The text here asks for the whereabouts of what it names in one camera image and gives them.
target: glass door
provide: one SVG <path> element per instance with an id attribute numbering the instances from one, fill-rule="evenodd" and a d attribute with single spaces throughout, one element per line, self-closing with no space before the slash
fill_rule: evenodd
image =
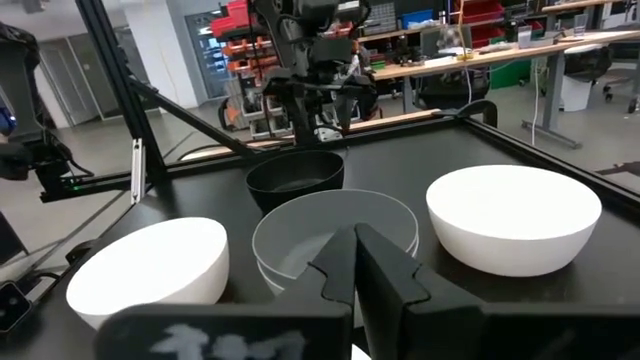
<path id="1" fill-rule="evenodd" d="M 65 39 L 40 43 L 43 69 L 73 125 L 101 119 L 100 109 Z"/>
<path id="2" fill-rule="evenodd" d="M 144 68 L 142 56 L 140 55 L 140 51 L 138 51 L 138 45 L 136 44 L 136 40 L 133 38 L 131 29 L 128 26 L 123 26 L 114 28 L 113 31 L 116 34 L 118 45 L 120 45 L 120 48 L 124 51 L 124 54 L 127 57 L 127 66 L 129 67 L 129 70 L 131 70 L 138 80 L 143 83 L 149 83 L 149 76 Z M 140 101 L 142 102 L 142 107 L 145 110 L 158 108 L 155 104 L 144 97 L 140 97 Z"/>
<path id="3" fill-rule="evenodd" d="M 69 38 L 69 44 L 81 71 L 84 73 L 85 79 L 91 87 L 102 116 L 107 118 L 122 115 L 89 34 L 72 36 Z"/>
<path id="4" fill-rule="evenodd" d="M 211 33 L 211 22 L 217 16 L 221 16 L 220 11 L 190 15 L 185 18 L 210 99 L 227 95 L 224 86 L 231 77 L 227 70 L 228 58 L 222 53 L 222 48 L 226 44 L 218 42 Z"/>

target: black table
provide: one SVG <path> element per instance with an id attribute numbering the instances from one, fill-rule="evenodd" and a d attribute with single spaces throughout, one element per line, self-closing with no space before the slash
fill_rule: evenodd
<path id="1" fill-rule="evenodd" d="M 418 258 L 484 300 L 640 303 L 640 265 L 634 260 L 634 253 L 640 250 L 640 229 L 606 208 L 591 240 L 574 262 L 545 276 L 505 278 L 485 274 L 459 263 L 440 246 L 429 221 L 427 187 L 459 168 L 522 163 L 495 143 L 467 129 L 452 127 L 338 152 L 347 158 L 345 187 L 382 192 L 407 204 L 420 222 Z M 231 271 L 224 299 L 269 301 L 272 295 L 251 250 L 251 236 L 261 213 L 244 186 L 247 171 L 197 175 L 155 188 L 102 236 L 98 248 L 159 221 L 189 216 L 215 219 L 225 226 L 229 237 Z M 70 275 L 75 271 L 71 269 L 38 310 L 16 329 L 0 349 L 0 359 L 94 359 L 95 331 L 69 308 L 65 298 Z"/>

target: red storage bin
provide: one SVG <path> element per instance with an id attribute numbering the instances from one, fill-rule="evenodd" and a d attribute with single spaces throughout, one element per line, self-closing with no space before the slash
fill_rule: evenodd
<path id="1" fill-rule="evenodd" d="M 249 25 L 249 13 L 247 12 L 247 0 L 235 0 L 227 5 L 229 17 L 233 19 L 236 27 Z"/>
<path id="2" fill-rule="evenodd" d="M 504 8 L 500 2 L 465 3 L 463 24 L 475 24 L 483 21 L 499 19 L 504 14 Z"/>
<path id="3" fill-rule="evenodd" d="M 491 39 L 502 36 L 504 36 L 504 30 L 498 27 L 474 28 L 471 30 L 474 49 L 487 46 Z"/>
<path id="4" fill-rule="evenodd" d="M 214 37 L 220 37 L 229 30 L 236 28 L 235 21 L 227 16 L 221 19 L 215 19 L 211 22 L 211 31 Z"/>

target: floor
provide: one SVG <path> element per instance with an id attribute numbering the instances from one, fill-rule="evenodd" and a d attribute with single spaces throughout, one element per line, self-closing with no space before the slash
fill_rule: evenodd
<path id="1" fill-rule="evenodd" d="M 580 140 L 582 149 L 571 150 L 542 136 L 536 146 L 562 159 L 590 170 L 610 168 L 615 163 L 640 160 L 640 114 L 626 113 L 628 91 L 614 91 L 612 103 L 605 103 L 601 86 L 596 85 L 589 109 L 575 113 L 561 113 L 559 131 Z M 491 91 L 488 99 L 499 109 L 499 128 L 524 141 L 531 141 L 529 130 L 522 120 L 532 120 L 535 89 L 532 84 Z M 400 99 L 380 101 L 384 115 L 402 114 Z M 544 98 L 539 100 L 540 113 Z M 216 102 L 206 103 L 193 112 L 219 126 Z M 169 114 L 148 114 L 158 146 L 166 162 L 176 161 L 185 152 L 214 142 Z M 234 133 L 243 140 L 247 131 Z M 59 136 L 73 151 L 77 162 L 96 174 L 127 171 L 131 164 L 131 138 L 121 119 L 91 122 L 59 131 Z M 611 179 L 640 191 L 640 178 L 630 174 L 612 175 Z M 0 280 L 12 279 L 33 266 L 58 268 L 65 265 L 64 254 L 76 244 L 98 237 L 130 206 L 126 192 L 108 192 L 77 199 L 42 204 L 38 199 L 40 184 L 31 177 L 26 182 L 0 180 L 0 209 L 9 219 L 27 249 L 35 252 L 0 267 Z M 51 252 L 54 244 L 62 241 Z"/>

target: black chair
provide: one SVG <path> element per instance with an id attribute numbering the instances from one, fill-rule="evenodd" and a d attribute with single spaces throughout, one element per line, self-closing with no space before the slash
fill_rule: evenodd
<path id="1" fill-rule="evenodd" d="M 468 25 L 462 27 L 462 37 L 467 47 L 471 47 L 471 28 Z M 427 29 L 421 33 L 422 55 L 435 57 L 438 54 L 438 39 L 440 29 Z M 486 71 L 469 71 L 471 79 L 471 101 L 484 99 L 489 91 L 489 78 Z M 444 83 L 442 75 L 425 76 L 416 81 L 416 106 L 422 109 L 450 109 L 460 108 L 469 102 L 469 87 L 466 83 L 466 75 L 456 83 Z"/>

